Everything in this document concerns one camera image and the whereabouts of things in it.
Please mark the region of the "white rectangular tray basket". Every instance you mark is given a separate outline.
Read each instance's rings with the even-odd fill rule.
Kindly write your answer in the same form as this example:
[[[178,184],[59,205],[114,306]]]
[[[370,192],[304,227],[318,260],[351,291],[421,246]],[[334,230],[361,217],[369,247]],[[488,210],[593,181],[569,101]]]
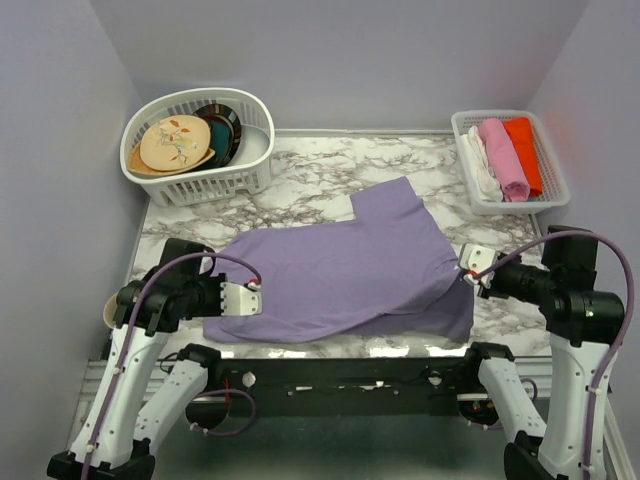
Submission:
[[[461,111],[451,124],[474,213],[537,214],[569,203],[559,162],[534,114]]]

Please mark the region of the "purple t shirt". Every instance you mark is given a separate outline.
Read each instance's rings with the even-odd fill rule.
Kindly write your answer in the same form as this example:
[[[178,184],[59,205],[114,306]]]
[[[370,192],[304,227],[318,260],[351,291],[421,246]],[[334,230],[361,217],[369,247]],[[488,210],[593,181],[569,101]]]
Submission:
[[[303,343],[337,334],[469,339],[474,290],[405,177],[351,195],[354,219],[238,234],[224,253],[262,275],[263,311],[210,318],[221,343]]]

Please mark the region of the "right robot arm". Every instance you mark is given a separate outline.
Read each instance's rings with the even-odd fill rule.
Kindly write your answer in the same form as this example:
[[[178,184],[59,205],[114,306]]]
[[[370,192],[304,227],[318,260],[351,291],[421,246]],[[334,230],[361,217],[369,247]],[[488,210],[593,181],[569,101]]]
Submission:
[[[464,279],[482,298],[537,306],[550,334],[552,380],[542,420],[503,345],[475,342],[460,367],[469,390],[486,390],[507,444],[509,479],[604,479],[604,427],[612,366],[634,310],[629,261],[605,237],[552,226],[547,235],[504,254],[467,244]]]

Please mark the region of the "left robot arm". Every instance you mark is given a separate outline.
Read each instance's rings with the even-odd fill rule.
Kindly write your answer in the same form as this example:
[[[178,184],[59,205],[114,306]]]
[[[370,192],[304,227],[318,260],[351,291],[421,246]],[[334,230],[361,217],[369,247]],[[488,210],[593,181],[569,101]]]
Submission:
[[[213,249],[169,239],[158,266],[116,295],[115,328],[94,403],[68,450],[54,455],[54,479],[149,479],[155,452],[197,395],[214,393],[222,380],[221,354],[204,345],[183,347],[165,383],[145,395],[161,352],[183,319],[221,310],[223,274],[203,270]]]

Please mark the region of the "beige cup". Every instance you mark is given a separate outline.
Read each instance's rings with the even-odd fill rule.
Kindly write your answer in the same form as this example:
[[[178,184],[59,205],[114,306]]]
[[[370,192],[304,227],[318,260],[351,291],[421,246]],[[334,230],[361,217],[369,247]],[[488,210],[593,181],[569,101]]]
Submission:
[[[118,309],[117,304],[118,294],[114,293],[106,302],[103,308],[103,321],[106,326],[113,330],[117,325],[116,313]]]

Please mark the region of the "pink rolled t shirt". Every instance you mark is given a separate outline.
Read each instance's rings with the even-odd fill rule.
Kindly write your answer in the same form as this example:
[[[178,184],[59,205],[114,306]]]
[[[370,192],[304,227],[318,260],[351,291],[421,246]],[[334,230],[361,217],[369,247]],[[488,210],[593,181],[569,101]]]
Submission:
[[[480,124],[478,130],[485,144],[489,165],[506,200],[527,201],[530,193],[529,183],[503,123],[497,118],[488,118]]]

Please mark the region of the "white rolled t shirt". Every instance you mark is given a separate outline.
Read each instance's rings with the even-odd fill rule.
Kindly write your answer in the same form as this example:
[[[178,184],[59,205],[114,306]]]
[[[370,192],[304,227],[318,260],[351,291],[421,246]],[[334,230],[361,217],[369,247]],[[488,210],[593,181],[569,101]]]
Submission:
[[[480,137],[478,127],[470,127],[460,139],[479,198],[483,201],[502,202],[503,192],[489,165],[485,144]]]

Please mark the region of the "orange leaf shaped plate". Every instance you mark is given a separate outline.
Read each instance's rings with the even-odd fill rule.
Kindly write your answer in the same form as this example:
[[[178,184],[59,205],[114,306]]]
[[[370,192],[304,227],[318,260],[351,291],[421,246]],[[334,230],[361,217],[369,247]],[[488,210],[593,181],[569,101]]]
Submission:
[[[140,156],[140,147],[136,145],[132,153],[128,157],[126,166],[127,166],[127,171],[134,175],[137,175],[143,178],[160,178],[160,177],[166,177],[166,176],[189,172],[191,170],[196,169],[197,167],[204,165],[206,162],[213,159],[214,157],[215,157],[215,151],[209,148],[205,156],[201,158],[197,163],[191,166],[181,167],[179,169],[171,170],[171,171],[160,171],[160,170],[154,170],[150,168],[142,161]]]

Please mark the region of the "beige floral plate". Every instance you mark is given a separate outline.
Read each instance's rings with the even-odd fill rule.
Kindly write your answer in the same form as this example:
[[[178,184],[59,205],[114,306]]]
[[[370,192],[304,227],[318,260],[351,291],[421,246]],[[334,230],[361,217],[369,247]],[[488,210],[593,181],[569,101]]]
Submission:
[[[177,172],[200,163],[210,152],[208,123],[193,115],[173,115],[157,121],[139,144],[142,162],[159,172]]]

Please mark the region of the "orange rolled t shirt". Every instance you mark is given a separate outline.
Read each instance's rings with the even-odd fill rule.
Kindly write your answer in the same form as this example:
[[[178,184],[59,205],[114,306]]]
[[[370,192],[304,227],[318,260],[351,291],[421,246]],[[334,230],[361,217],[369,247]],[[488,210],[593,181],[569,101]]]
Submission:
[[[503,126],[509,135],[526,180],[529,183],[529,197],[537,199],[543,193],[543,182],[531,122],[526,117],[518,117],[505,121]]]

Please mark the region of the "dark teal plate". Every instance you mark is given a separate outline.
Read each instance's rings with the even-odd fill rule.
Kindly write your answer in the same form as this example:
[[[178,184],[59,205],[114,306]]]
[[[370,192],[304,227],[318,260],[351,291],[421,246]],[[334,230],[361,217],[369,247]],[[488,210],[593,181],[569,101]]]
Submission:
[[[234,139],[233,129],[229,122],[220,118],[207,121],[210,129],[210,145],[214,155],[204,163],[205,169],[221,168],[230,162],[230,152]]]

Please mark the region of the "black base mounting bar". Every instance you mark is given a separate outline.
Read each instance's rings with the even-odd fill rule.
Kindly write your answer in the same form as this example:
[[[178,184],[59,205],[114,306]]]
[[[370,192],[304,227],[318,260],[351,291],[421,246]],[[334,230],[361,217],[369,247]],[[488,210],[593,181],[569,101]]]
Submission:
[[[208,385],[248,393],[261,417],[456,416],[488,398],[463,357],[224,359]]]

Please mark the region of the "black rimmed plate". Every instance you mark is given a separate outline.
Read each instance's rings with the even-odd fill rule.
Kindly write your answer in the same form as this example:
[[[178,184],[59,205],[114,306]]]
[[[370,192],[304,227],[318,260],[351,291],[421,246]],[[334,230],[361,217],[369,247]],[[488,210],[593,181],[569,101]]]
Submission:
[[[231,162],[237,150],[239,149],[241,137],[242,137],[242,124],[236,112],[227,105],[220,104],[220,103],[211,103],[196,110],[194,115],[203,119],[206,123],[210,119],[220,118],[222,120],[226,120],[231,124],[233,129],[233,134],[234,134],[234,139],[233,139],[231,152],[230,152],[230,162]]]

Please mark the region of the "aluminium rail frame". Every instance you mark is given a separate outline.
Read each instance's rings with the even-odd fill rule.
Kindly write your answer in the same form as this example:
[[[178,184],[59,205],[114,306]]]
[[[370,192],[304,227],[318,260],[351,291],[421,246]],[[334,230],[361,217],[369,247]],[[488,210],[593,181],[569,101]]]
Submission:
[[[88,362],[80,390],[81,401],[92,402],[95,399],[107,365],[107,360],[90,360]]]

